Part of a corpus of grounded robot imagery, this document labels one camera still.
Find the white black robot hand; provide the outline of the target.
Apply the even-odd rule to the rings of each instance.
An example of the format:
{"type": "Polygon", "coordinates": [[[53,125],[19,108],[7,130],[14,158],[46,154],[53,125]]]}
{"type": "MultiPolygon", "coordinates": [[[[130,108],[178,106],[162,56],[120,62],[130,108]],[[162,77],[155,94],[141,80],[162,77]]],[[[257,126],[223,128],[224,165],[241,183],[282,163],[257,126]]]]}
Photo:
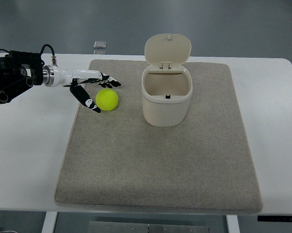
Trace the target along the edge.
{"type": "Polygon", "coordinates": [[[96,84],[103,88],[119,87],[121,84],[112,76],[97,70],[67,69],[56,65],[43,67],[43,84],[47,87],[68,87],[72,95],[85,107],[100,113],[101,109],[82,87],[83,84],[96,84]]]}

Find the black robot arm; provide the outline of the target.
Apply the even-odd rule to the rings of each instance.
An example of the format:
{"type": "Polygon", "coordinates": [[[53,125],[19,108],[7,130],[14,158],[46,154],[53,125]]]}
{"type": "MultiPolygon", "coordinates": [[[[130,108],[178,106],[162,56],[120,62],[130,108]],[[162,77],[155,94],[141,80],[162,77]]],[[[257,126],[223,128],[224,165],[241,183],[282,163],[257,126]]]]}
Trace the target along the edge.
{"type": "Polygon", "coordinates": [[[50,48],[56,66],[55,52],[49,44],[44,44],[39,53],[0,49],[0,104],[9,103],[35,85],[51,83],[53,71],[41,58],[45,48],[50,48]]]}

